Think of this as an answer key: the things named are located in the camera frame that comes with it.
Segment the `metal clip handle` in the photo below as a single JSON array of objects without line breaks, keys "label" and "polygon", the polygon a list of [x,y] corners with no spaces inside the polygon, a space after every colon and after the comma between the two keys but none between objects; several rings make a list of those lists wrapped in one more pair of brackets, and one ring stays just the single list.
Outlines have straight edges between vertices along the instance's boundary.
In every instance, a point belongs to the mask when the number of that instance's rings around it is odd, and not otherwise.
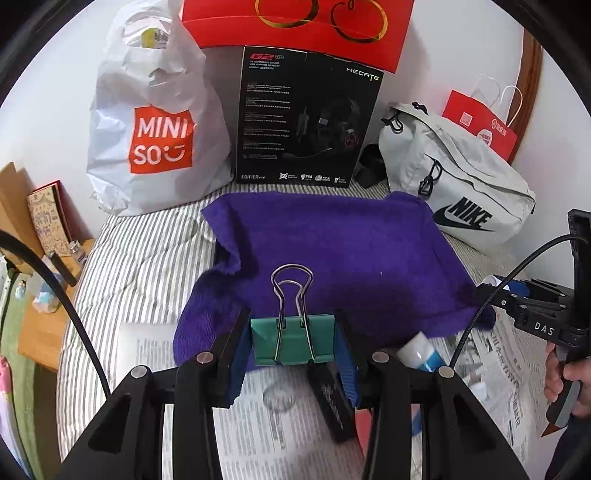
[{"label": "metal clip handle", "polygon": [[[282,280],[280,282],[277,282],[277,275],[284,271],[287,270],[288,268],[295,268],[296,270],[300,270],[304,273],[306,273],[308,275],[308,280],[306,281],[306,283],[302,286],[301,283],[295,281],[295,280]],[[316,360],[316,356],[314,354],[314,349],[312,347],[312,337],[310,334],[310,320],[308,319],[308,312],[306,310],[306,292],[308,291],[308,288],[310,287],[310,284],[312,283],[312,281],[314,280],[314,274],[312,272],[312,270],[310,270],[308,267],[305,267],[304,265],[298,265],[298,264],[287,264],[287,265],[282,265],[279,268],[277,268],[272,274],[271,274],[271,283],[273,283],[273,291],[275,292],[275,295],[277,295],[277,297],[279,298],[279,320],[277,322],[277,345],[275,347],[275,355],[273,357],[273,361],[277,362],[277,359],[279,358],[279,348],[281,346],[281,334],[283,332],[283,329],[285,328],[285,295],[283,294],[283,291],[281,289],[281,285],[283,285],[284,283],[290,283],[292,285],[297,285],[300,287],[300,290],[298,291],[298,293],[296,294],[296,298],[295,298],[295,306],[297,308],[297,312],[299,317],[301,318],[301,327],[306,329],[306,339],[308,340],[308,347],[310,348],[310,355],[312,356],[312,360]]]}]

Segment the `miniso plastic bag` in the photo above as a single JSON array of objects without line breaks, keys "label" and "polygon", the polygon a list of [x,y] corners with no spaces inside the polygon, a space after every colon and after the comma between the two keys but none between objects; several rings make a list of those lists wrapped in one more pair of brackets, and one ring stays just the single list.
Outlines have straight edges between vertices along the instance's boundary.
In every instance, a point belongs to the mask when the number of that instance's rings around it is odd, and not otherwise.
[{"label": "miniso plastic bag", "polygon": [[179,9],[174,1],[135,1],[108,34],[87,173],[101,208],[115,215],[199,200],[232,179],[222,106]]}]

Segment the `paper bag handle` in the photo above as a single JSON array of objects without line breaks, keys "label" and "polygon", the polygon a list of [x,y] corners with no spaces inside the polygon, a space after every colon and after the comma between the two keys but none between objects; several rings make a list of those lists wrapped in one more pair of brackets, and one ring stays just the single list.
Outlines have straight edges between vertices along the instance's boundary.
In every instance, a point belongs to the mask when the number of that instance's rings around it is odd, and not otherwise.
[{"label": "paper bag handle", "polygon": [[516,85],[507,85],[503,90],[503,94],[501,95],[501,103],[503,103],[503,98],[505,97],[505,92],[507,91],[508,88],[514,88],[517,92],[519,92],[519,95],[521,97],[521,100],[519,102],[519,108],[515,112],[515,115],[513,115],[513,118],[511,119],[511,121],[507,124],[507,126],[510,127],[511,124],[515,121],[515,118],[517,118],[517,115],[519,115],[519,112],[521,111],[521,107],[523,106],[523,93],[521,93],[521,90],[519,90]]},{"label": "paper bag handle", "polygon": [[476,80],[474,87],[472,87],[472,91],[470,92],[470,96],[472,98],[474,97],[474,93],[476,92],[476,87],[478,87],[478,84],[482,81],[482,79],[486,78],[486,79],[492,80],[493,82],[496,83],[496,87],[499,89],[499,92],[496,94],[495,100],[490,105],[485,104],[488,108],[492,108],[492,106],[496,103],[496,101],[501,96],[501,85],[499,85],[499,82],[497,82],[493,77],[489,77],[488,75],[484,75],[484,73],[479,73],[477,75],[477,77],[478,77],[478,80]]}]

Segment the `newspaper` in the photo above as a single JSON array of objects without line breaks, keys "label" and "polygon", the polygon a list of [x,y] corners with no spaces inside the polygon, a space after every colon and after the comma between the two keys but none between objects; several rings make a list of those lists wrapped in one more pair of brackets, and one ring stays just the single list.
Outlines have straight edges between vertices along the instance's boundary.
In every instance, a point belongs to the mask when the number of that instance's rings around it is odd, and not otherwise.
[{"label": "newspaper", "polygon": [[[430,339],[445,363],[449,364],[461,335]],[[532,406],[537,389],[529,365],[517,346],[511,320],[497,311],[495,327],[490,332],[474,329],[455,367],[469,387],[486,385],[481,403],[522,464],[527,462],[529,441],[537,436],[541,422]],[[413,437],[412,479],[421,478],[421,441],[420,435]]]},{"label": "newspaper", "polygon": [[[116,380],[136,365],[174,366],[175,325],[121,324]],[[172,480],[172,406],[164,415],[163,480]],[[224,480],[358,480],[364,459],[357,439],[330,437],[304,367],[269,367],[246,374],[240,396],[215,408]]]}]

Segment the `headset box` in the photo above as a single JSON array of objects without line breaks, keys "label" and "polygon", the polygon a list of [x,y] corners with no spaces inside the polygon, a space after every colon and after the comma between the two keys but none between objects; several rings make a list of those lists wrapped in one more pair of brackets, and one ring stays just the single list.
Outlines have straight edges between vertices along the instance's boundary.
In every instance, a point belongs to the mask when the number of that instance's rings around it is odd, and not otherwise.
[{"label": "headset box", "polygon": [[381,82],[325,54],[245,47],[236,181],[347,187]]}]

